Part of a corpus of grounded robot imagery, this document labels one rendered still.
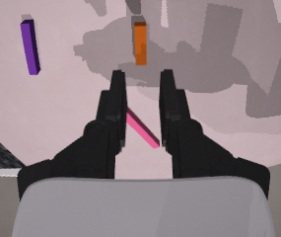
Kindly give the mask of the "purple rod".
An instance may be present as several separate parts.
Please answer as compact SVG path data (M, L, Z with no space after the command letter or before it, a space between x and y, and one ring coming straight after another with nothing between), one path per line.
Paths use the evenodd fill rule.
M34 20L24 20L20 23L24 50L30 75L38 75L40 71Z

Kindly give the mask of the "pink rod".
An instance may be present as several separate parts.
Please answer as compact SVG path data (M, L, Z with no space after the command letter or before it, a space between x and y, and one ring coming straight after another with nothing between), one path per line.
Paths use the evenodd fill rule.
M147 126L127 107L126 121L141 137L154 149L160 147L160 140L147 128Z

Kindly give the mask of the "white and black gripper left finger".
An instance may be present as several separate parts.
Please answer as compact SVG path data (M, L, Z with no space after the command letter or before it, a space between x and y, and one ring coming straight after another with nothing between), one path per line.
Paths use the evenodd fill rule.
M96 119L86 124L83 135L53 159L19 171L20 201L29 185L47 178L114 179L115 156L125 147L126 121L125 72L113 70L109 90L101 91Z

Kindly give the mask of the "orange rectangular bar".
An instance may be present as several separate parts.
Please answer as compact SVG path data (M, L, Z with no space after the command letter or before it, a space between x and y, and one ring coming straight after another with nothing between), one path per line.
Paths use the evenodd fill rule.
M146 22L134 22L136 65L147 65Z

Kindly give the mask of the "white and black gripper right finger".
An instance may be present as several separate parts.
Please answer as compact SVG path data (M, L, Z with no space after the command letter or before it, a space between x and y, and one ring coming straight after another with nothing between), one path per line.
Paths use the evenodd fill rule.
M159 110L162 147L172 155L173 179L247 178L258 183L268 199L270 172L267 167L235 158L203 133L202 125L190 117L185 91L176 88L172 69L161 71Z

